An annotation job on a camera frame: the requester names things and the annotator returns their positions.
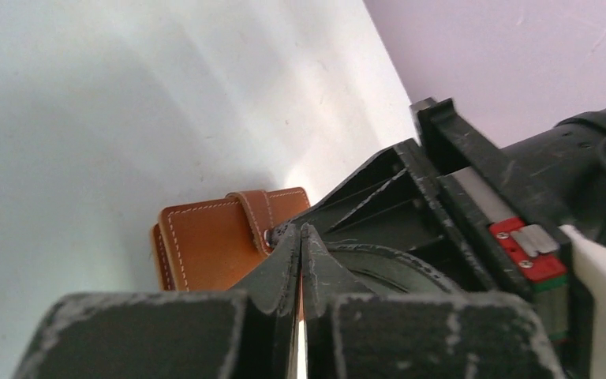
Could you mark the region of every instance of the red component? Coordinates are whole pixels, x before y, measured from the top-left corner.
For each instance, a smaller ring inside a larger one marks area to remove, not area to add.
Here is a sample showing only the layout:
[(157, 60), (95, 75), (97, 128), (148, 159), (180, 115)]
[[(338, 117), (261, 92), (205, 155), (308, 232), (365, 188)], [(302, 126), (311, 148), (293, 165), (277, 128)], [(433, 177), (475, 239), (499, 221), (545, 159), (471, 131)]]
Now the red component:
[[(518, 231), (526, 224), (518, 217), (513, 217), (494, 223), (489, 227), (496, 241), (503, 247), (508, 257), (519, 267), (519, 270), (526, 279), (538, 283), (550, 280), (567, 273), (564, 266), (554, 254), (540, 254), (536, 258), (531, 258), (522, 249), (522, 247), (510, 236), (511, 231)], [(507, 238), (496, 237), (498, 233), (506, 233)], [(519, 265), (521, 261), (529, 261), (533, 264), (531, 268), (523, 268)]]

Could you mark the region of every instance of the brown leather wallet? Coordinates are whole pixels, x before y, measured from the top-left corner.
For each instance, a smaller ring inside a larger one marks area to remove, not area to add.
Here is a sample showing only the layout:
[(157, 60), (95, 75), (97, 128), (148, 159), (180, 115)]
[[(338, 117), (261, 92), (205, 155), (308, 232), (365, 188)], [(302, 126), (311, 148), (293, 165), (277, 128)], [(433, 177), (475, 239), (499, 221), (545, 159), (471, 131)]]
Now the brown leather wallet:
[(305, 190), (297, 187), (233, 192), (163, 209), (151, 231), (160, 287), (229, 289), (271, 253), (266, 231), (309, 207)]

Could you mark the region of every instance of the leather strap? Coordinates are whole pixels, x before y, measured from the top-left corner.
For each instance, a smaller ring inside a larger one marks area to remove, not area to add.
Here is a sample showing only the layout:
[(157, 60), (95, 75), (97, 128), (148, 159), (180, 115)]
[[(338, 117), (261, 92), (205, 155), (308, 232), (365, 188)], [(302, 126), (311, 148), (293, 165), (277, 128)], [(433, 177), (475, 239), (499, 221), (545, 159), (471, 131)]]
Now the leather strap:
[(245, 210), (249, 227), (252, 229), (254, 237), (254, 246), (260, 253), (268, 256), (273, 251), (266, 243), (265, 233), (274, 225), (273, 210), (271, 202), (268, 200), (268, 194), (263, 190), (232, 192), (226, 195), (240, 201)]

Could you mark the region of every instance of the wallet strap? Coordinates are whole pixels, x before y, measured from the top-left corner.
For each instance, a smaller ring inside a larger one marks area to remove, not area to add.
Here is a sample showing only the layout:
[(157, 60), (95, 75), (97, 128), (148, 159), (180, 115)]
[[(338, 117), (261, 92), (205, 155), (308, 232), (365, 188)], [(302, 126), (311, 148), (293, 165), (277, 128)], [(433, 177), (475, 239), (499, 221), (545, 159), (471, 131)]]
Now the wallet strap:
[(270, 255), (272, 249), (266, 243), (265, 233), (275, 225), (268, 193), (263, 190), (240, 191), (229, 193), (226, 197), (233, 197), (240, 201), (247, 215), (249, 227), (252, 229), (254, 246), (260, 253), (266, 256)]

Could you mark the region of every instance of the wallet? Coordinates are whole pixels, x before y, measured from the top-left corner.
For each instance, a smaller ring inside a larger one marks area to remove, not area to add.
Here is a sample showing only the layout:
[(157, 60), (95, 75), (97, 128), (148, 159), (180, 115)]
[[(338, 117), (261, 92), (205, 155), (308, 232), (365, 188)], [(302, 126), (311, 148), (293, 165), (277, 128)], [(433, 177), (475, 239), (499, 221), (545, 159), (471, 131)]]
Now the wallet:
[(151, 230), (159, 286), (231, 288), (271, 253), (266, 234), (309, 207), (305, 190), (297, 187), (233, 192), (163, 209)]

